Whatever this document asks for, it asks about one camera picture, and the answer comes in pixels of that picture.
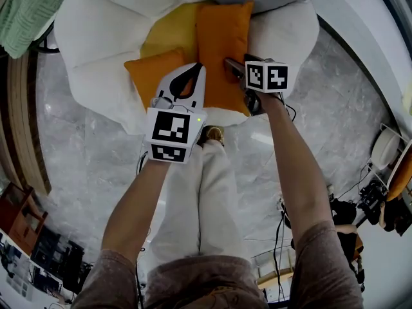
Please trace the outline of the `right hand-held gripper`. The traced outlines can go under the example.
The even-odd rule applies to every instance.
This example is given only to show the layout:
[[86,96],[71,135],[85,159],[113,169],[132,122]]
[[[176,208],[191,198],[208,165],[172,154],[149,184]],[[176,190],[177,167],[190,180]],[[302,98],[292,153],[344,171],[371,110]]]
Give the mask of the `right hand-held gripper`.
[[245,54],[245,65],[225,58],[225,71],[239,80],[245,90],[245,102],[251,115],[263,113],[257,92],[276,94],[288,89],[288,65],[272,59]]

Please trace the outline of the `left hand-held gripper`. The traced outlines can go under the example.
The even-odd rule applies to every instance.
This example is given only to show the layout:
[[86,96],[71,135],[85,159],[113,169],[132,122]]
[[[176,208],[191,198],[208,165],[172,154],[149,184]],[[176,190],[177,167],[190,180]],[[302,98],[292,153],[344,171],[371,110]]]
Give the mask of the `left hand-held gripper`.
[[178,67],[160,81],[147,109],[149,159],[187,163],[207,119],[205,111],[195,109],[203,107],[205,83],[206,67],[200,62]]

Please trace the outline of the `large orange pillow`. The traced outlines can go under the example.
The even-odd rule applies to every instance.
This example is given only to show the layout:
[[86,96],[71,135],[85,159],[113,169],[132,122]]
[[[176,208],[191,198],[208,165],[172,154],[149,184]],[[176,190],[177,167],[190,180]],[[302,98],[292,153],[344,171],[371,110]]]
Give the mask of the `large orange pillow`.
[[199,62],[206,68],[205,108],[250,115],[238,79],[225,69],[225,59],[244,62],[254,3],[203,5],[196,16]]

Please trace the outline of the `small orange pillow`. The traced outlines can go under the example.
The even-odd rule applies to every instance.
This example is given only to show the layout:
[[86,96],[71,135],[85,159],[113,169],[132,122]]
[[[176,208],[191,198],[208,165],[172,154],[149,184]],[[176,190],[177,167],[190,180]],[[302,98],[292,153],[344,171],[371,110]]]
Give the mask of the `small orange pillow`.
[[197,61],[197,52],[190,55],[183,48],[176,48],[150,57],[127,61],[124,67],[131,76],[144,109],[147,110],[164,76],[180,66]]

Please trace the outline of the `white flower-shaped chair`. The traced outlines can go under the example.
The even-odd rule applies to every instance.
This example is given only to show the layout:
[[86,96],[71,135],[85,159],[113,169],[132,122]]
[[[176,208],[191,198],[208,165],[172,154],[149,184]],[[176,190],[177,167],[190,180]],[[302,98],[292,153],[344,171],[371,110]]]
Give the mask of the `white flower-shaped chair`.
[[[126,133],[141,135],[146,110],[124,63],[141,59],[140,49],[157,20],[184,3],[205,1],[220,5],[215,0],[64,0],[54,34],[73,98],[119,123]],[[287,97],[318,35],[319,22],[310,0],[252,13],[246,54],[288,65]],[[205,110],[210,125],[232,126],[248,118],[220,108]]]

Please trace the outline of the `person's right forearm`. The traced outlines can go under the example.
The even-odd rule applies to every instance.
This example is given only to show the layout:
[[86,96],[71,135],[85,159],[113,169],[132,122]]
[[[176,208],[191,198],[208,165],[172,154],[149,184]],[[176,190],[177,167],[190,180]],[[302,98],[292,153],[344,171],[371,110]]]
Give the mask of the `person's right forearm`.
[[277,171],[294,244],[314,225],[331,221],[323,173],[279,98],[258,93],[268,115]]

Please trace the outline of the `yellow round seat cushion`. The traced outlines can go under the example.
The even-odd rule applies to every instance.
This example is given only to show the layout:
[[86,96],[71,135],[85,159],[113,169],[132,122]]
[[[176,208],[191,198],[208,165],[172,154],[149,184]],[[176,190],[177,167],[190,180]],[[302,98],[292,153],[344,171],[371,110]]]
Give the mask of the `yellow round seat cushion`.
[[196,18],[198,10],[209,5],[208,1],[184,3],[152,26],[140,49],[140,57],[150,57],[182,48],[188,63],[198,60]]

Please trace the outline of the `dark wicker chair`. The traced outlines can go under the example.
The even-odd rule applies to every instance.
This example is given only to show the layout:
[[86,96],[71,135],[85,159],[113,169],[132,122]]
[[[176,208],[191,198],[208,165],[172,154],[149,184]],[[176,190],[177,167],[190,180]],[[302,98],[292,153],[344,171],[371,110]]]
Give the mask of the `dark wicker chair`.
[[54,22],[52,21],[49,27],[43,31],[40,37],[29,45],[28,49],[33,50],[38,53],[45,53],[45,54],[56,54],[60,53],[60,49],[58,48],[49,48],[48,47],[48,36],[52,32],[54,28]]

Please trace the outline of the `wooden plank platform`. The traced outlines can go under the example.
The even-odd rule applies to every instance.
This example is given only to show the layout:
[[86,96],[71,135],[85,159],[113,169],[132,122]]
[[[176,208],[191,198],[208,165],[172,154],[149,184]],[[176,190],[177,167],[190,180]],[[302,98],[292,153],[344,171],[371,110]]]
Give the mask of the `wooden plank platform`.
[[0,164],[18,187],[47,196],[52,187],[39,140],[37,61],[36,51],[0,58]]

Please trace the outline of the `white round chair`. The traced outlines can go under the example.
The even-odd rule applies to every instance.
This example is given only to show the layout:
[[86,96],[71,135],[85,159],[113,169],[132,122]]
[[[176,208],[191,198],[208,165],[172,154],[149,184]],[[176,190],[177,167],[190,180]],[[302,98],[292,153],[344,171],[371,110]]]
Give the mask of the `white round chair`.
[[[367,167],[383,186],[389,190],[389,186],[395,178],[395,173],[400,169],[401,163],[405,160],[406,154],[412,148],[412,139],[403,137],[384,123],[380,124],[380,135],[376,139]],[[382,172],[390,164],[395,163],[391,168],[388,179],[383,180],[378,172]]]

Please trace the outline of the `green knitted blanket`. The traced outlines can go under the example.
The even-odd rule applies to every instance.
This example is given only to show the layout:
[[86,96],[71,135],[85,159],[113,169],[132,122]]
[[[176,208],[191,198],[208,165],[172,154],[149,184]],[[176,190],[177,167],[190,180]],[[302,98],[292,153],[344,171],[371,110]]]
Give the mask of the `green knitted blanket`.
[[21,57],[64,0],[6,0],[0,8],[0,46]]

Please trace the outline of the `pale yellow paper sheet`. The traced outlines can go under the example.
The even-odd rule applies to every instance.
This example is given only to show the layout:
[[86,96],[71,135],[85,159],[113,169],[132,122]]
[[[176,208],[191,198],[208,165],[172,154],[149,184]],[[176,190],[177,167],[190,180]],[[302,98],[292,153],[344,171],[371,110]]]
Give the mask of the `pale yellow paper sheet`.
[[405,112],[408,115],[412,116],[412,81],[409,83],[409,85],[403,93],[402,105],[404,107]]

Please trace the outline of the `orange chair cushion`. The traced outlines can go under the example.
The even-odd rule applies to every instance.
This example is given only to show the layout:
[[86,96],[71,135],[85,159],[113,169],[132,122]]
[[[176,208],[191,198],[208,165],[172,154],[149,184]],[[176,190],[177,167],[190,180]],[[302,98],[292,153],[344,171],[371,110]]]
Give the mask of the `orange chair cushion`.
[[412,178],[412,152],[408,153],[402,160],[399,168],[389,186],[386,201],[391,201],[399,196]]

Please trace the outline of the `red-brown wooden cabinet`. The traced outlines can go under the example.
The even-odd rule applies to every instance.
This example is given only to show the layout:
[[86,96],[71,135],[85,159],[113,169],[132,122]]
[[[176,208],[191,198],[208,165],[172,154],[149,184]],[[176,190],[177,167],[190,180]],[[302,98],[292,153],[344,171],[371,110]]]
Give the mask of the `red-brown wooden cabinet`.
[[48,212],[34,200],[31,187],[22,190],[10,182],[0,195],[0,231],[28,257],[47,217]]

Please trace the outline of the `black window frame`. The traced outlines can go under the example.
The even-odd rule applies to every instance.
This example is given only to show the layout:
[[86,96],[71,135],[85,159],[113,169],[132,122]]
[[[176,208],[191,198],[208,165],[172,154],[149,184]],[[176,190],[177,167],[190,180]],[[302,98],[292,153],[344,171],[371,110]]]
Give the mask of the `black window frame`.
[[401,92],[412,86],[412,9],[407,0],[368,0],[368,28]]

